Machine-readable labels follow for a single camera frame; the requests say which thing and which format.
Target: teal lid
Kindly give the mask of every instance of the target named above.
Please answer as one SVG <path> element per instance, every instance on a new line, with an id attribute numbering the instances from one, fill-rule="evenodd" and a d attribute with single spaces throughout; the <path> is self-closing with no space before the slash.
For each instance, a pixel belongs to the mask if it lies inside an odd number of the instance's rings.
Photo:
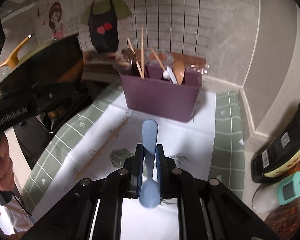
<path id="1" fill-rule="evenodd" d="M 280 205 L 285 205 L 300 197 L 300 171 L 297 171 L 280 181 L 277 188 Z"/>

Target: purple plastic box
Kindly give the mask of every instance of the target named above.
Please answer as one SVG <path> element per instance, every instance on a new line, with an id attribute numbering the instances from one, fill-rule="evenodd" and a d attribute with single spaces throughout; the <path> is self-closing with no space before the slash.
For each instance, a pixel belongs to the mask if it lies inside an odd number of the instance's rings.
<path id="1" fill-rule="evenodd" d="M 121 82 L 130 109 L 174 119 L 191 120 L 202 85 L 201 73 L 185 71 L 181 85 L 164 80 L 163 70 L 145 66 L 145 79 L 121 74 Z"/>

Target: black cable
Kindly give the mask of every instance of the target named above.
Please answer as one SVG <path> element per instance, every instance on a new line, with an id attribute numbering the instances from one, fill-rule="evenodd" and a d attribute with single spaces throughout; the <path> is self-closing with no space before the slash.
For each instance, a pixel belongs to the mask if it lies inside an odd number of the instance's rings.
<path id="1" fill-rule="evenodd" d="M 32 217 L 32 215 L 22 206 L 21 201 L 19 201 L 17 199 L 17 197 L 15 196 L 15 194 L 12 192 L 13 197 L 15 198 L 15 200 L 18 202 L 18 204 L 20 205 L 20 207 L 22 208 L 22 210 L 24 210 L 30 217 Z"/>

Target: human hand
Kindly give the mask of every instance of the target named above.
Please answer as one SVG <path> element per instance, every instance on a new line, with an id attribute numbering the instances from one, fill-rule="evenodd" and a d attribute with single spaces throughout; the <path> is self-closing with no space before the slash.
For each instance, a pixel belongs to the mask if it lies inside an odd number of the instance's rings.
<path id="1" fill-rule="evenodd" d="M 9 155 L 9 143 L 5 133 L 1 134 L 0 157 L 0 190 L 10 191 L 14 188 L 14 175 Z"/>

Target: qr code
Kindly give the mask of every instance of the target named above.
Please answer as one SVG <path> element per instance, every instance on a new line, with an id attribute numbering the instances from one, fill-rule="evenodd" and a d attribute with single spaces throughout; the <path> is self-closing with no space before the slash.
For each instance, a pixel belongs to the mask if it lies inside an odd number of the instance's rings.
<path id="1" fill-rule="evenodd" d="M 268 156 L 268 151 L 265 150 L 262 154 L 262 164 L 263 164 L 263 168 L 269 166 L 269 156 Z"/>
<path id="2" fill-rule="evenodd" d="M 281 137 L 281 144 L 282 148 L 284 148 L 290 141 L 290 137 L 288 135 L 288 132 L 285 132 L 285 134 Z"/>

